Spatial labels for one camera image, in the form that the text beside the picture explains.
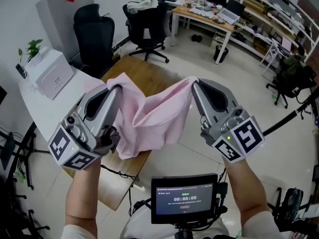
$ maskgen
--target laptop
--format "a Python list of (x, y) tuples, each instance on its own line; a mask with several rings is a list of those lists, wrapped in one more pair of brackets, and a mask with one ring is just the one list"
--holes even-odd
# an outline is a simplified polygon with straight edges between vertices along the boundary
[(216, 16), (233, 25), (243, 14), (245, 6), (235, 0), (229, 0), (224, 8)]

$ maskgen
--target pink towel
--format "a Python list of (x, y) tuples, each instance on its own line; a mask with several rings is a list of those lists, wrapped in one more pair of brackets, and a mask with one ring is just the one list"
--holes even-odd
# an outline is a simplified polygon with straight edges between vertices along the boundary
[(163, 92), (145, 97), (125, 74), (109, 79), (108, 89), (123, 88), (123, 100), (114, 126), (121, 140), (117, 151), (121, 159), (136, 157), (140, 151), (161, 149), (177, 143), (183, 132), (196, 77), (188, 77)]

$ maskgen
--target white sleeve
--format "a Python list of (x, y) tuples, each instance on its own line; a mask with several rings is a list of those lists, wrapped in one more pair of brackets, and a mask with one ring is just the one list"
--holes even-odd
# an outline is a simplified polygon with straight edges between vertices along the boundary
[(90, 232), (76, 225), (66, 225), (61, 239), (96, 239)]
[(271, 212), (261, 212), (251, 217), (243, 227), (242, 236), (256, 239), (283, 239)]

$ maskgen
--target tiled floor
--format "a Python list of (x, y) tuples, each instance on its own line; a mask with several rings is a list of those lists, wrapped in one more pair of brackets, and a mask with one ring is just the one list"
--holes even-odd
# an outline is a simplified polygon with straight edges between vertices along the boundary
[[(289, 108), (274, 106), (271, 90), (265, 85), (267, 80), (261, 76), (263, 69), (258, 66), (259, 59), (247, 54), (231, 43), (225, 61), (215, 65), (209, 45), (211, 37), (204, 36), (201, 43), (191, 42), (193, 30), (179, 29), (177, 45), (166, 46), (165, 51), (170, 63), (151, 55), (149, 62), (155, 63), (181, 76), (194, 75), (224, 84), (234, 93), (237, 101), (250, 115), (254, 115), (262, 130), (265, 130), (298, 107), (296, 100), (289, 99)], [(129, 43), (122, 48), (121, 54), (135, 50)], [(304, 100), (308, 90), (300, 94)], [(153, 151), (140, 172), (141, 181), (132, 189), (133, 202), (150, 197), (150, 179), (152, 176), (193, 175), (215, 172), (220, 174), (223, 162), (216, 151), (205, 144), (200, 137), (200, 116), (194, 102), (190, 108), (185, 130), (178, 144), (166, 145), (162, 150)], [(305, 115), (293, 119), (278, 131), (266, 137), (266, 142), (248, 162), (263, 182), (269, 202), (274, 202), (277, 187), (288, 189), (297, 187), (304, 191), (303, 203), (307, 202), (312, 189), (312, 170), (318, 150), (312, 130), (314, 119)], [(45, 147), (45, 141), (38, 134), (37, 147)], [(44, 232), (46, 239), (58, 239), (64, 226), (65, 196), (71, 178), (58, 167), (50, 155), (33, 154), (30, 161), (34, 191), (26, 183), (17, 184), (18, 194), (26, 194), (22, 204), (32, 208), (42, 225), (49, 225), (50, 231)], [(240, 216), (229, 188), (225, 202), (228, 212), (222, 216), (230, 234), (235, 236), (240, 230)], [(114, 212), (99, 203), (97, 222), (99, 238), (115, 239), (127, 222), (129, 201), (126, 197), (119, 209)]]

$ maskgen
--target timer display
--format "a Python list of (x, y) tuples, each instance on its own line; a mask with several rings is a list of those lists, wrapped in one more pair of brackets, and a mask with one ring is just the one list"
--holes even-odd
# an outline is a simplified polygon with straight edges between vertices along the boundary
[(213, 184), (156, 188), (157, 215), (174, 215), (209, 211)]
[(175, 197), (174, 201), (187, 201), (187, 200), (196, 200), (197, 196), (193, 197)]

